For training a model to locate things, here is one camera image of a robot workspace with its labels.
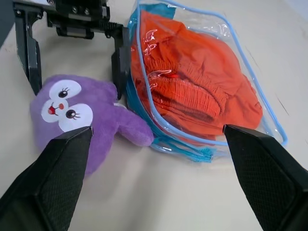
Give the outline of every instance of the plush toy face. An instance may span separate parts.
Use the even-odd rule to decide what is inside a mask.
[[[118,131],[136,145],[150,145],[150,128],[137,115],[116,106],[116,97],[110,82],[67,75],[49,78],[30,106],[37,146],[43,150],[64,132],[92,126],[86,170],[90,174],[105,159]]]

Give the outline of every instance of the transparent zipper pouch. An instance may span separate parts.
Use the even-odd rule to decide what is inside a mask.
[[[228,20],[168,0],[137,0],[129,20],[128,105],[148,121],[156,150],[201,162],[228,155],[224,124],[286,144]]]

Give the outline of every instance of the orange fabric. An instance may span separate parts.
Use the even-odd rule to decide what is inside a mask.
[[[154,104],[170,124],[212,140],[222,135],[224,124],[253,129],[259,125],[262,107],[256,92],[226,43],[145,11],[140,38]],[[131,58],[138,95],[152,115],[136,39]]]

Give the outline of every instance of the screw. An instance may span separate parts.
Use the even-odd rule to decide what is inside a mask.
[[[73,6],[72,10],[73,10],[74,13],[77,13],[77,11],[78,11],[76,6]]]

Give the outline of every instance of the blue trim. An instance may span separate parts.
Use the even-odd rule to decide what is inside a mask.
[[[152,94],[151,94],[151,90],[150,90],[150,85],[149,85],[149,82],[147,80],[147,75],[146,75],[146,71],[145,71],[145,67],[144,67],[144,63],[143,63],[143,57],[142,57],[142,51],[141,51],[141,42],[140,42],[140,14],[141,14],[141,11],[140,11],[140,2],[141,0],[137,0],[137,13],[138,13],[138,20],[137,20],[137,46],[138,46],[138,52],[139,52],[139,59],[140,59],[140,62],[141,62],[141,69],[142,69],[142,73],[143,73],[143,77],[145,79],[145,83],[146,83],[146,88],[147,88],[147,94],[148,94],[148,97],[149,97],[149,103],[150,103],[150,107],[151,107],[151,111],[153,113],[153,116],[154,118],[157,120],[157,122],[160,124],[160,125],[163,125],[162,127],[166,127],[168,128],[168,131],[173,133],[173,134],[176,134],[178,136],[182,136],[182,137],[185,137],[187,139],[190,139],[190,140],[194,140],[194,141],[197,141],[197,142],[201,142],[201,143],[208,143],[208,144],[214,144],[214,145],[221,145],[221,146],[228,146],[228,144],[226,142],[222,142],[222,141],[211,141],[211,140],[206,140],[206,139],[202,139],[202,138],[199,138],[199,137],[196,137],[196,136],[193,136],[193,135],[190,135],[190,134],[187,134],[179,129],[177,129],[176,127],[172,126],[171,124],[169,124],[167,121],[165,121],[161,115],[158,113],[158,111],[156,110],[155,108],[155,105],[154,105],[154,102],[153,102],[153,99],[152,99]],[[181,8],[185,8],[185,10],[188,10],[188,11],[191,11],[191,12],[194,12],[194,13],[200,13],[200,14],[208,14],[208,15],[211,15],[211,16],[216,16],[220,19],[222,19],[229,27],[230,29],[230,32],[232,34],[232,37],[234,39],[234,42],[235,42],[235,45],[241,55],[241,58],[243,59],[243,62],[246,66],[246,68],[248,69],[249,71],[249,74],[251,75],[252,77],[252,80],[257,88],[257,91],[258,93],[260,94],[261,98],[262,98],[262,101],[265,105],[265,108],[269,111],[269,114],[270,116],[272,117],[278,131],[280,132],[281,136],[282,136],[282,139],[283,139],[283,142],[282,142],[282,145],[286,145],[287,142],[288,142],[288,138],[287,138],[287,135],[285,133],[285,131],[283,130],[281,124],[278,122],[278,119],[276,117],[276,115],[274,114],[272,108],[270,107],[270,104],[269,102],[267,101],[261,87],[260,87],[260,84],[256,78],[256,75],[254,73],[254,71],[252,70],[246,56],[244,55],[244,52],[239,44],[239,41],[235,35],[235,31],[233,29],[233,27],[231,26],[231,24],[228,22],[228,20],[222,16],[221,14],[218,14],[218,13],[215,13],[215,12],[210,12],[210,11],[202,11],[202,10],[199,10],[199,9],[194,9],[194,8],[190,8],[190,7],[187,7],[187,6],[184,6],[182,4],[179,4],[179,3],[176,3],[174,1],[171,1],[171,0],[160,0],[161,2],[165,2],[165,3],[169,3],[169,4],[172,4],[174,6],[177,6],[177,7],[181,7]]]

